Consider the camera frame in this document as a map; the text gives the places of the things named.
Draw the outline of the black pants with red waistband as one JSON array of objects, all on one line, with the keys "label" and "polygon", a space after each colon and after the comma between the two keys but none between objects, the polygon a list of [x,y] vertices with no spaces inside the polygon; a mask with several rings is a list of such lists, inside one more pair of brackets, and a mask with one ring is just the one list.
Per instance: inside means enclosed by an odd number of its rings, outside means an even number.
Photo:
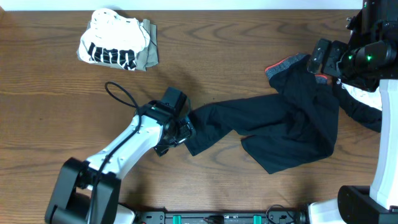
[{"label": "black pants with red waistband", "polygon": [[196,135],[185,145],[195,156],[231,131],[268,174],[333,154],[339,102],[325,75],[308,72],[309,54],[295,54],[264,72],[275,94],[220,101],[189,114]]}]

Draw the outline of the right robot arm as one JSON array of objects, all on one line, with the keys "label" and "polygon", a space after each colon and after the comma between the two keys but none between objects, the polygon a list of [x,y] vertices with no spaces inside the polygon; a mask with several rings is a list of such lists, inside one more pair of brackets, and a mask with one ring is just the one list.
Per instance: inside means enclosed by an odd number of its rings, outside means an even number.
[{"label": "right robot arm", "polygon": [[335,199],[311,203],[309,223],[397,223],[397,1],[365,0],[349,17],[349,42],[320,39],[307,70],[333,76],[382,112],[381,141],[369,186],[344,185]]}]

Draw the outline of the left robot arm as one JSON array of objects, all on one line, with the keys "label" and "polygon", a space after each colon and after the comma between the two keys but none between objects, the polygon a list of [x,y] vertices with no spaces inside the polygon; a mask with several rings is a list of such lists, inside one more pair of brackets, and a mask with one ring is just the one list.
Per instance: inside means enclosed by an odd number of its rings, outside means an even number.
[{"label": "left robot arm", "polygon": [[119,203],[121,181],[150,149],[162,156],[194,133],[182,111],[186,94],[169,87],[159,101],[141,106],[128,127],[100,152],[61,167],[46,223],[133,223],[135,212]]}]

